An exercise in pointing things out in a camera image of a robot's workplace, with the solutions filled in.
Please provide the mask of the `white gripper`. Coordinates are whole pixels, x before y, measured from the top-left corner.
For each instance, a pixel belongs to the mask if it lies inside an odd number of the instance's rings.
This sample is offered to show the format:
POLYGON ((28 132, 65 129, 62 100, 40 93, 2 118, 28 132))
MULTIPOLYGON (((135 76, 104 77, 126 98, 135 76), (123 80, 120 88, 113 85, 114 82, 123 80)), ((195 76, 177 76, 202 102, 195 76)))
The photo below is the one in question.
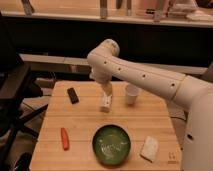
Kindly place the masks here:
POLYGON ((112 84, 108 83, 111 81, 112 76, 106 74, 100 69, 92 68, 89 77, 102 85, 102 89, 107 96, 111 96, 113 94, 112 84))

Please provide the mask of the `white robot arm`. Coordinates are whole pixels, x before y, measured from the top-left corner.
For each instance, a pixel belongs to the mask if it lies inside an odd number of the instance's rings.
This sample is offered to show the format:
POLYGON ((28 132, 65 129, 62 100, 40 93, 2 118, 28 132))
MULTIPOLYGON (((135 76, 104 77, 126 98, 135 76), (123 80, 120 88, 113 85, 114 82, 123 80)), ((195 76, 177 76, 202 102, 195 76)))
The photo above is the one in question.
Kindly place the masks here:
POLYGON ((106 84, 114 76, 189 113, 181 170, 213 171, 213 83, 165 69, 120 59, 119 45, 106 39, 87 55, 90 77, 106 84))

